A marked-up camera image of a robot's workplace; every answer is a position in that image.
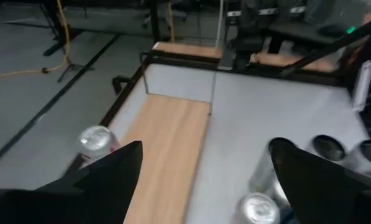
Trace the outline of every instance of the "wooden plank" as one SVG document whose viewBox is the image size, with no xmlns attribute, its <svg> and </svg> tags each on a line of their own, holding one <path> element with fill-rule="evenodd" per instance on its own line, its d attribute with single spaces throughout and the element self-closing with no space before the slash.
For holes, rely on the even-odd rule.
<svg viewBox="0 0 371 224">
<path fill-rule="evenodd" d="M 161 50 L 167 53 L 194 55 L 209 58 L 220 59 L 222 50 L 215 47 L 202 47 L 188 44 L 174 44 L 166 42 L 157 42 L 153 47 L 154 50 Z"/>
<path fill-rule="evenodd" d="M 292 55 L 280 55 L 280 54 L 268 54 L 268 53 L 257 53 L 250 56 L 250 62 L 261 63 L 264 65 L 274 65 L 274 66 L 286 66 L 295 63 L 301 59 L 301 57 Z M 336 67 L 325 59 L 317 60 L 304 67 L 305 70 L 315 70 L 319 72 L 333 72 Z"/>
<path fill-rule="evenodd" d="M 208 123 L 209 103 L 149 94 L 123 143 L 144 159 L 126 224 L 183 223 Z"/>
</svg>

